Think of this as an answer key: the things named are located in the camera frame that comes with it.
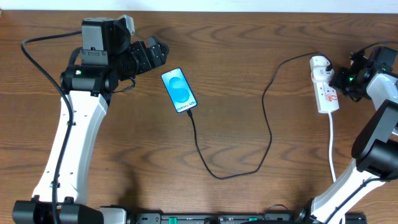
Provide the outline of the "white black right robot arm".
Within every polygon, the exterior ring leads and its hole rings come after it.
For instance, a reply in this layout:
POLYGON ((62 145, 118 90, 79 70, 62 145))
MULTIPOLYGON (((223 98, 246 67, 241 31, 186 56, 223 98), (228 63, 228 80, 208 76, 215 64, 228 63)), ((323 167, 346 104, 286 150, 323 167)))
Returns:
POLYGON ((317 106, 336 103, 336 91, 354 102, 371 100, 376 112, 353 143, 348 168, 321 195, 302 210, 305 223, 339 223, 370 191, 397 179, 397 51, 387 41, 371 44, 370 56, 361 49, 350 56, 349 68, 334 72, 325 56, 310 60, 317 106))

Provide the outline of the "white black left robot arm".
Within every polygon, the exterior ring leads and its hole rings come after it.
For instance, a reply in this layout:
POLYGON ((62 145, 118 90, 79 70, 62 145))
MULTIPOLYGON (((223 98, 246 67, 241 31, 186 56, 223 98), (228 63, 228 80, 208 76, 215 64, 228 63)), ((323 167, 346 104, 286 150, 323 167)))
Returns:
POLYGON ((44 173, 30 200, 18 200, 16 223, 134 223, 126 208, 87 205, 87 179, 93 149, 111 97, 120 82, 165 64, 169 48, 158 38, 133 42, 133 18, 88 17, 82 45, 55 82, 61 96, 57 132, 44 173))

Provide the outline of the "blue Galaxy smartphone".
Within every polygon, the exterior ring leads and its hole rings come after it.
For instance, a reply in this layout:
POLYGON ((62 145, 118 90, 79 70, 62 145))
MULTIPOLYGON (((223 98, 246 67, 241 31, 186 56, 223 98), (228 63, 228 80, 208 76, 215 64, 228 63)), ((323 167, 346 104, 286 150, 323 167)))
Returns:
POLYGON ((197 100, 181 68, 163 73, 161 79, 177 113, 197 106, 197 100))

